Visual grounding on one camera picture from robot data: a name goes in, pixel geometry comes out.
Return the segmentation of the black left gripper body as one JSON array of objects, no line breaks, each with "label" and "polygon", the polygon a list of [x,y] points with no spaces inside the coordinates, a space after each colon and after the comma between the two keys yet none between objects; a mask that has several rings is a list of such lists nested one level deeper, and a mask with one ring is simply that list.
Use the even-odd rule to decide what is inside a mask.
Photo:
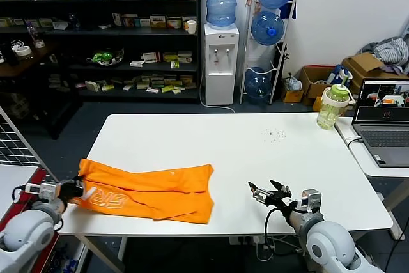
[{"label": "black left gripper body", "polygon": [[64,180],[61,182],[59,198],[62,202],[67,205],[74,198],[81,198],[84,195],[84,183],[76,185],[75,182],[71,180]]}]

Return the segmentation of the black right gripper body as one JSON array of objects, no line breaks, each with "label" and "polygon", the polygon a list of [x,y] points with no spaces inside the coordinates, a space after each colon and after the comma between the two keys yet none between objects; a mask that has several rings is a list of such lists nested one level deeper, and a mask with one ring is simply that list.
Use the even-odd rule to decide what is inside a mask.
[{"label": "black right gripper body", "polygon": [[279,210],[289,208],[283,201],[284,198],[292,197],[291,191],[266,191],[264,204],[269,207],[273,206]]}]

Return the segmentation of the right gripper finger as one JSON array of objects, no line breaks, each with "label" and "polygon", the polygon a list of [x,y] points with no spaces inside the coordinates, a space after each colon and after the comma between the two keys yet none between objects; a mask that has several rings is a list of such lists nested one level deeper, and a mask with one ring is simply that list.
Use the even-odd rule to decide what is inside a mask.
[{"label": "right gripper finger", "polygon": [[279,182],[276,182],[275,180],[270,180],[270,183],[281,193],[283,194],[291,194],[291,191],[288,186],[285,186]]},{"label": "right gripper finger", "polygon": [[266,202],[267,191],[259,189],[254,183],[248,182],[250,190],[252,192],[252,197],[259,203]]}]

